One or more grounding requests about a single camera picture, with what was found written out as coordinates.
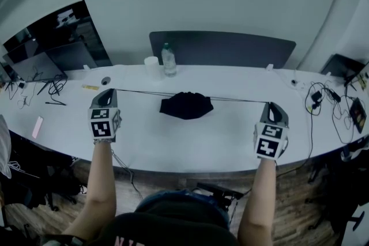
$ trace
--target wooden floor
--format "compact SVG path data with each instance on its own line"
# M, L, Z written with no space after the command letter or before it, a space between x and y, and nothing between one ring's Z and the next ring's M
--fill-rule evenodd
M300 164L286 165L279 168L277 174L297 167ZM90 164L79 161L74 166L75 175L87 182ZM320 216L320 205L305 204L306 198L313 198L323 194L324 183L322 171L314 184L307 184L312 171L312 160L302 169L281 176L277 179L277 202L274 220L274 244L275 245L335 245L337 236L334 235L330 223L324 221L316 230L308 230ZM129 176L121 169L115 169L117 214L132 212L139 204L137 193L129 182ZM198 173L198 174L174 174L153 173L136 171L134 182L142 196L148 196L159 190L174 190L178 188L192 189L197 182L217 184L239 192L250 189L254 179L254 172L236 173ZM72 205L68 201L54 195L58 212L51 211L47 206L39 206L33 210L23 205L7 205L6 216L9 224L23 229L24 224L29 224L31 235L58 234L75 219L81 211L85 196L78 196L78 203ZM231 224L231 232L237 233L247 197L240 200Z

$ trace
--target white desk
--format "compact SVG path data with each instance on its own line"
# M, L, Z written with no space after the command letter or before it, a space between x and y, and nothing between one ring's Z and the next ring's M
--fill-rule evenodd
M68 73L70 79L56 99L67 104L47 105L51 101L45 89L35 94L31 106L19 109L20 90L12 101L8 92L0 94L0 113L9 129L42 146L71 156L92 159L93 143L88 128L87 109L102 90L119 88L153 92L199 92L205 96L227 97L258 101L272 101L289 116L289 146L278 164L287 164L308 157L310 151L310 115L304 109L307 89L297 91L291 79L306 83L326 82L339 95L344 94L342 83L333 77L301 71L219 67L179 66L177 76L164 78L153 84L144 66L114 66L89 72ZM111 77L107 86L101 80ZM84 89L83 84L100 86L99 91ZM36 91L43 83L36 85ZM357 92L349 88L350 96L359 96L369 105L368 95L357 85ZM32 95L29 84L23 95ZM159 113L163 97L118 92L118 107L123 119L112 144L115 153L130 168L161 172L230 172L255 169L259 160L253 155L254 125L260 120L264 104L234 101L213 101L214 110L202 118L182 120ZM332 123L333 106L325 100L318 117L313 117L314 150L312 157L342 147ZM44 118L37 139L32 131L37 117ZM346 130L343 120L336 120L343 141L349 141L352 130ZM353 140L369 133L369 123L360 135L354 130Z

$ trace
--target blue jeans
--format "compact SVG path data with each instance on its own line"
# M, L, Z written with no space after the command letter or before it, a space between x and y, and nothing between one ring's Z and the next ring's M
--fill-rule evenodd
M147 196L141 203L137 206L137 209L140 209L150 203L156 202L160 200L163 196L189 196L192 199L196 200L197 202L207 203L210 204L216 209L221 216L224 218L225 223L228 225L229 229L229 216L228 212L224 211L218 206L218 201L213 196L205 196L201 194L197 194L194 192L191 192L189 190L181 190L181 191L160 191L155 194L152 194L150 196Z

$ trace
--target white bag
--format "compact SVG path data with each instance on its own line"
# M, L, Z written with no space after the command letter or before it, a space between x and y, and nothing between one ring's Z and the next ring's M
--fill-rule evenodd
M8 179L12 178L12 173L8 166L10 154L12 152L12 140L5 119L0 115L0 172Z

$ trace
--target computer monitor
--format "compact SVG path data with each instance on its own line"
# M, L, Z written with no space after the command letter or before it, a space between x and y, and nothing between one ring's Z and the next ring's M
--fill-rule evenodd
M347 86L365 67L365 64L356 60L347 58L346 56L335 54L324 66L321 74L330 72L331 76L342 77L345 79Z
M8 83L17 80L17 73L9 65L0 63L0 82Z
M81 41L59 46L46 51L51 60L62 70L82 70L84 65L97 68L97 64Z
M42 51L43 50L41 50L39 47L39 43L36 41L36 39L31 39L12 49L6 55L9 56L9 59L12 60L12 63L18 63L22 60L35 56Z
M13 62L9 54L3 58L25 82L53 81L67 78L67 75L58 68L45 52L17 63Z

